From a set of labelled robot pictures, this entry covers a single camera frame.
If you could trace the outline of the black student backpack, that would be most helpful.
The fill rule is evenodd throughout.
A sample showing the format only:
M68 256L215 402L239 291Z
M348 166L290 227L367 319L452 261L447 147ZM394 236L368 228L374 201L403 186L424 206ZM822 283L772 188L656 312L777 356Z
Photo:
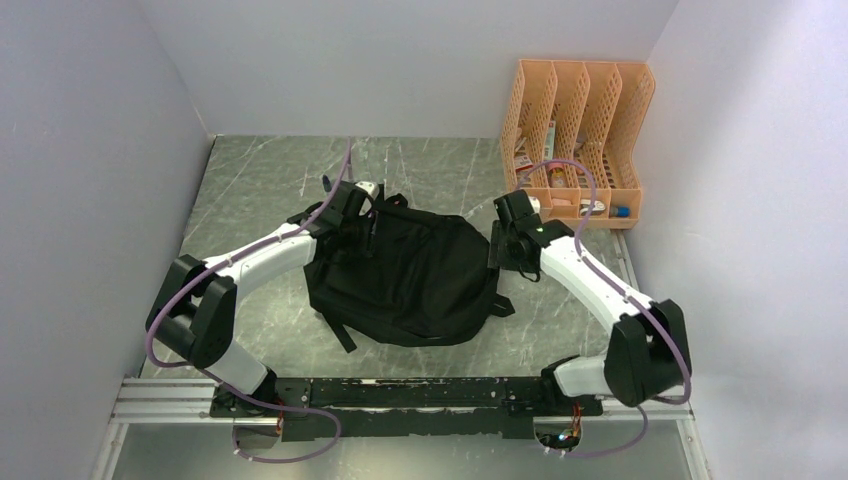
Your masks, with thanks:
M461 344L515 312L489 250L461 216L413 209L400 194L379 199L343 244L304 267L310 305L348 353L352 331L401 347Z

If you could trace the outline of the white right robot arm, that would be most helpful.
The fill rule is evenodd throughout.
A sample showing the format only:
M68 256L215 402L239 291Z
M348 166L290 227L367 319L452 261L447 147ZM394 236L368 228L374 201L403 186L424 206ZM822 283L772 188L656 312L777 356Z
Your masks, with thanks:
M524 190L494 201L490 263L537 282L561 284L594 316L608 337L604 354L561 359L543 371L542 406L562 414L581 396L611 396L625 406L666 402L680 386L689 396L691 357L684 313L672 300L655 301L601 264L577 233L559 220L542 221Z

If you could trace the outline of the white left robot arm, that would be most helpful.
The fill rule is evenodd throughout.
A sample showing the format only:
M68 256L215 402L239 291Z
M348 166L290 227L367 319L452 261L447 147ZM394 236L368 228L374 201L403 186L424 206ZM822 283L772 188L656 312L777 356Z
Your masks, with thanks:
M227 254L175 259L145 324L159 342L196 370L237 390L237 403L261 416L277 400L277 376L235 338L238 305L270 280L302 268L347 240L357 241L380 185L343 181L328 198L287 219L259 240Z

